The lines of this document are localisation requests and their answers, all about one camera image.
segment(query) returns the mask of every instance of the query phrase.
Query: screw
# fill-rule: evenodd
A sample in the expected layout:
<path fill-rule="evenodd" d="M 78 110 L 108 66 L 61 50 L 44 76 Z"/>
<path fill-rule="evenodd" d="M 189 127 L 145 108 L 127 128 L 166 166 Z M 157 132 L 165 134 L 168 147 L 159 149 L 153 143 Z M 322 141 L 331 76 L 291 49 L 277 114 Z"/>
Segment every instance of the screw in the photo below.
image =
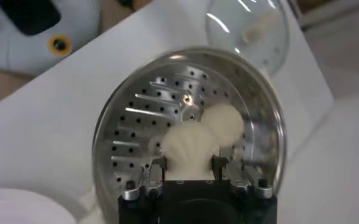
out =
<path fill-rule="evenodd" d="M 261 178 L 258 180 L 258 187 L 260 188 L 267 188 L 269 186 L 268 182 L 266 179 Z"/>

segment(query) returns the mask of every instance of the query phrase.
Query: stainless steel disc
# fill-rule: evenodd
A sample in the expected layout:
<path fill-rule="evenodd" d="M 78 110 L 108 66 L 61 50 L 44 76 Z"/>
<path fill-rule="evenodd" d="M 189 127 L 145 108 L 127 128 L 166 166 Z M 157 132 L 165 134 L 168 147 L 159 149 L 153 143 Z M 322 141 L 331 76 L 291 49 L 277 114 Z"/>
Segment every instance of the stainless steel disc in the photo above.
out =
<path fill-rule="evenodd" d="M 245 167 L 278 190 L 286 137 L 277 98 L 269 83 L 239 56 L 206 47 L 170 52 L 131 74 L 104 107 L 93 145 L 94 178 L 102 209 L 115 219 L 127 180 L 143 184 L 160 141 L 182 121 L 199 121 L 210 105 L 228 102 L 245 122 L 243 137 L 221 149 L 245 176 Z M 244 157 L 235 159 L 235 151 Z M 225 178 L 231 180 L 230 172 Z"/>

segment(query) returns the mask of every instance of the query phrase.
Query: white surface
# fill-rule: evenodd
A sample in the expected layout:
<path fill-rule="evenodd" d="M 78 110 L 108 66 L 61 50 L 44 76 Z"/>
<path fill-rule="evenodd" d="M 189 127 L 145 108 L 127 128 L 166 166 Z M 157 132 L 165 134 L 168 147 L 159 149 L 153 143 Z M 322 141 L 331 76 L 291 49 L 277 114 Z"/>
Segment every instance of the white surface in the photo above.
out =
<path fill-rule="evenodd" d="M 156 55 L 207 44 L 207 5 L 207 0 L 154 0 L 1 101 L 0 186 L 32 189 L 54 198 L 77 219 L 83 216 L 78 198 L 93 184 L 91 145 L 106 100 Z M 333 99 L 291 11 L 286 11 L 291 46 L 272 82 L 283 105 L 291 156 Z"/>
<path fill-rule="evenodd" d="M 98 35 L 99 0 L 52 0 L 61 20 L 34 36 L 21 33 L 0 8 L 0 68 L 39 75 L 62 57 L 48 51 L 54 35 L 66 35 L 74 51 Z"/>
<path fill-rule="evenodd" d="M 0 188 L 0 224 L 75 224 L 72 215 L 53 200 L 17 189 Z"/>
<path fill-rule="evenodd" d="M 321 68 L 335 106 L 288 164 L 279 223 L 359 223 L 359 73 Z"/>

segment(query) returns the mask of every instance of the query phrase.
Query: white dough piece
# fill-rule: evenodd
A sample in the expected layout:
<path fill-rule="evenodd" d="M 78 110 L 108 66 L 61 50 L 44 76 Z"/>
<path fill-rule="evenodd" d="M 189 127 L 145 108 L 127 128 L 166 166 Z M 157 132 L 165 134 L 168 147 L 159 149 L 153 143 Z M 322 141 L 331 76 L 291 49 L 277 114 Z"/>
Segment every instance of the white dough piece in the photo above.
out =
<path fill-rule="evenodd" d="M 264 13 L 249 29 L 246 28 L 241 33 L 241 40 L 245 44 L 251 44 L 258 41 L 273 25 L 280 19 L 280 14 L 276 10 L 270 10 Z"/>
<path fill-rule="evenodd" d="M 207 108 L 201 122 L 218 138 L 220 147 L 233 145 L 244 132 L 244 122 L 239 111 L 226 103 Z"/>
<path fill-rule="evenodd" d="M 211 158 L 218 155 L 219 143 L 204 124 L 188 121 L 170 128 L 161 147 L 167 180 L 214 180 Z"/>

